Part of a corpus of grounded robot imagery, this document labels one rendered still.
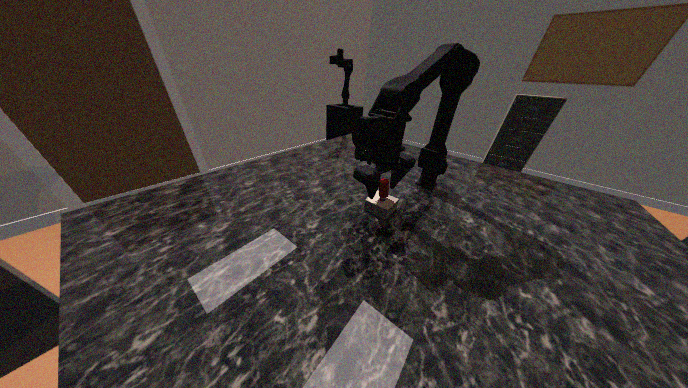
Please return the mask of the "dark red cylinder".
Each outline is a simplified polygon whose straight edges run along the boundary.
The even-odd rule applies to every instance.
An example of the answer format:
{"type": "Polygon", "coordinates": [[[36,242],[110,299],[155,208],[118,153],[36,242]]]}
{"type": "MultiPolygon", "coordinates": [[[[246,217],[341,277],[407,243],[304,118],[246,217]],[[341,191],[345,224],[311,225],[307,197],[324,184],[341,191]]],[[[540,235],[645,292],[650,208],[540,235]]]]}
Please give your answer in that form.
{"type": "Polygon", "coordinates": [[[379,197],[387,198],[388,193],[389,193],[389,180],[388,179],[380,179],[379,182],[380,182],[379,197]]]}

